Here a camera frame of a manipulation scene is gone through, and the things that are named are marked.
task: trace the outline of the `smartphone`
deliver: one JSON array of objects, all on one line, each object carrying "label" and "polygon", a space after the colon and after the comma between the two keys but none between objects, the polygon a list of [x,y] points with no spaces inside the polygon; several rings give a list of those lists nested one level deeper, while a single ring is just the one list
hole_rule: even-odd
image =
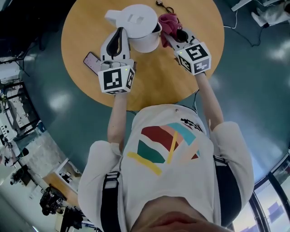
[{"label": "smartphone", "polygon": [[101,70],[101,60],[98,56],[89,52],[83,62],[96,74]]}]

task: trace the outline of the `white t-shirt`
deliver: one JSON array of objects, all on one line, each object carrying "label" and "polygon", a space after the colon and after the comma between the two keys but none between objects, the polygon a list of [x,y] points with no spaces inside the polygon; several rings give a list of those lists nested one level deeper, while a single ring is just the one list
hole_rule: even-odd
[{"label": "white t-shirt", "polygon": [[[238,125],[224,122],[210,137],[198,115],[184,106],[150,106],[136,115],[121,161],[128,230],[144,205],[161,196],[184,197],[209,222],[220,225],[214,154],[228,161],[245,206],[254,188],[254,177]],[[95,142],[80,181],[80,207],[100,229],[104,177],[120,158],[118,145]]]}]

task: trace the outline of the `white electric kettle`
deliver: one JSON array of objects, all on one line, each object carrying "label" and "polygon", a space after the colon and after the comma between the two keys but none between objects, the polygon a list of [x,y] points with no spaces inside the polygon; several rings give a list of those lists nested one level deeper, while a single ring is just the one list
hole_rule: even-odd
[{"label": "white electric kettle", "polygon": [[141,53],[154,51],[162,30],[155,11],[143,4],[130,5],[122,11],[109,10],[105,15],[115,27],[125,28],[132,47]]}]

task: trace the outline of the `pink cloth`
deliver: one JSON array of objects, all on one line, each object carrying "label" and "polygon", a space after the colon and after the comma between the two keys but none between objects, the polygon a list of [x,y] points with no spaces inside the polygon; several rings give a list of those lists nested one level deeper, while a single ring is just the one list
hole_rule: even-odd
[{"label": "pink cloth", "polygon": [[167,46],[170,46],[170,44],[167,42],[164,36],[164,33],[169,34],[174,39],[176,39],[177,29],[181,29],[182,24],[178,22],[176,14],[163,14],[159,17],[158,21],[162,26],[162,31],[161,31],[162,46],[166,48]]}]

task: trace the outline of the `colorful graphic print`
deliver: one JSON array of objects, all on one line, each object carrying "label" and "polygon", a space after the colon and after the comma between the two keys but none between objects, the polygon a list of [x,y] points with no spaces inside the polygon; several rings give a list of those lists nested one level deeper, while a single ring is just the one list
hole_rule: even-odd
[{"label": "colorful graphic print", "polygon": [[[127,156],[148,167],[156,175],[162,174],[160,164],[171,164],[174,151],[183,142],[187,144],[188,151],[182,155],[180,163],[200,157],[196,136],[190,125],[170,123],[164,126],[149,126],[143,128],[141,134],[147,138],[146,141],[145,139],[144,141],[139,140],[137,153],[128,152]],[[166,159],[164,154],[162,155],[160,151],[156,150],[158,144],[168,151]]]}]

